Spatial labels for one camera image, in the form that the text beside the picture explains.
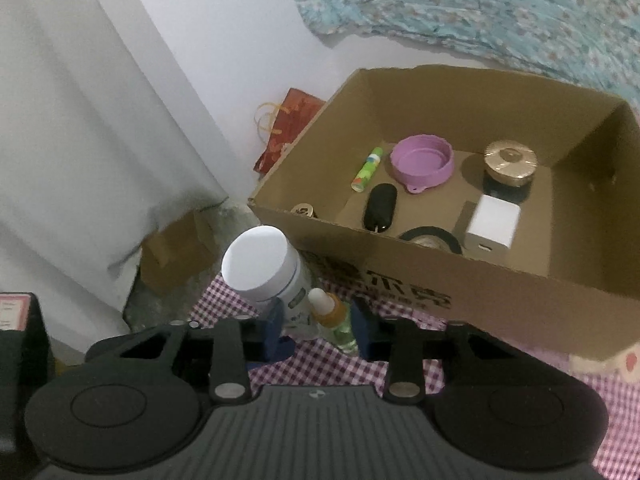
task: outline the pink and white label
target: pink and white label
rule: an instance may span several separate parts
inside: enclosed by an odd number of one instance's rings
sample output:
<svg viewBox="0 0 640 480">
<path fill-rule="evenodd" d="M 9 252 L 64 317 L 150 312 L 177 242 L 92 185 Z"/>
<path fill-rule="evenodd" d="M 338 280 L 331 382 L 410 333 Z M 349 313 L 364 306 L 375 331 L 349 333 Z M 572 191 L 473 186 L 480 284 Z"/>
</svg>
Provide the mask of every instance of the pink and white label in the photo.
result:
<svg viewBox="0 0 640 480">
<path fill-rule="evenodd" d="M 30 302 L 28 294 L 0 294 L 0 330 L 24 330 Z"/>
</svg>

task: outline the white charger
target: white charger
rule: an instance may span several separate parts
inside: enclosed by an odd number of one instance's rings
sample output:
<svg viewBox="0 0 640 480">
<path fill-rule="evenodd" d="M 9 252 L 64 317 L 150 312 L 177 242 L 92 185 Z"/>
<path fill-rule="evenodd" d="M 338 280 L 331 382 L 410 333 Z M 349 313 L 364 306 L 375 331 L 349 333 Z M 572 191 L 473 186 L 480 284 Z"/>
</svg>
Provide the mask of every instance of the white charger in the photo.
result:
<svg viewBox="0 0 640 480">
<path fill-rule="evenodd" d="M 491 263 L 503 263 L 516 234 L 520 206 L 482 195 L 466 228 L 468 255 Z"/>
</svg>

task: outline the pink checkered fabric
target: pink checkered fabric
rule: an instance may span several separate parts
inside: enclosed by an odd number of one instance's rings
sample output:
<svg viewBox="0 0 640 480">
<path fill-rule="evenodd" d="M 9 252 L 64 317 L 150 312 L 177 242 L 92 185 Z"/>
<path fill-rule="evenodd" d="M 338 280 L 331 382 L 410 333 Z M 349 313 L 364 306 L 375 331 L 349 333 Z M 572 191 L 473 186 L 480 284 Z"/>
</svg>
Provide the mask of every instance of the pink checkered fabric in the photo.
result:
<svg viewBox="0 0 640 480">
<path fill-rule="evenodd" d="M 347 299 L 360 290 L 324 282 L 326 290 Z M 413 319 L 421 328 L 443 330 L 445 322 L 424 312 L 389 301 L 371 298 L 374 311 L 382 316 Z M 232 291 L 218 275 L 191 311 L 191 319 L 212 326 L 222 317 L 255 311 Z M 543 361 L 566 371 L 567 357 L 548 351 L 522 348 Z M 252 388 L 263 384 L 373 384 L 382 394 L 386 365 L 347 357 L 321 339 L 296 346 L 293 357 L 249 372 Z M 428 393 L 444 386 L 442 368 L 437 361 L 424 361 Z M 578 378 L 596 390 L 609 410 L 609 431 L 600 446 L 594 467 L 608 480 L 640 480 L 640 384 L 627 384 L 616 376 L 580 375 Z"/>
</svg>

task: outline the purple silicone cup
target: purple silicone cup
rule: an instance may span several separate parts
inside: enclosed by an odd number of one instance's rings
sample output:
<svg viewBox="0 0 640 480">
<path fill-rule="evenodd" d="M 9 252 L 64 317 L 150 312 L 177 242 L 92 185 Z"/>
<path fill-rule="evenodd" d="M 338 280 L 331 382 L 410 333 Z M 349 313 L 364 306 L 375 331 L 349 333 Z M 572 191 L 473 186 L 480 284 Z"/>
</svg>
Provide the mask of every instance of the purple silicone cup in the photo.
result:
<svg viewBox="0 0 640 480">
<path fill-rule="evenodd" d="M 396 180 L 409 193 L 439 186 L 453 174 L 453 148 L 435 135 L 414 135 L 401 140 L 391 152 Z"/>
</svg>

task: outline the key fob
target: key fob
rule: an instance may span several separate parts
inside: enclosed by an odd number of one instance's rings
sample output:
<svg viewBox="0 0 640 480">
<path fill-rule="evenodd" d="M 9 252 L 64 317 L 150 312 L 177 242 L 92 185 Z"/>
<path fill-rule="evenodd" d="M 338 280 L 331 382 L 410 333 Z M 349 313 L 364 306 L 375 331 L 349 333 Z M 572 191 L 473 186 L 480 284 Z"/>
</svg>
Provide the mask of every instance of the key fob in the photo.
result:
<svg viewBox="0 0 640 480">
<path fill-rule="evenodd" d="M 398 190 L 393 184 L 378 184 L 371 190 L 363 225 L 366 230 L 382 233 L 391 227 L 396 210 Z"/>
</svg>

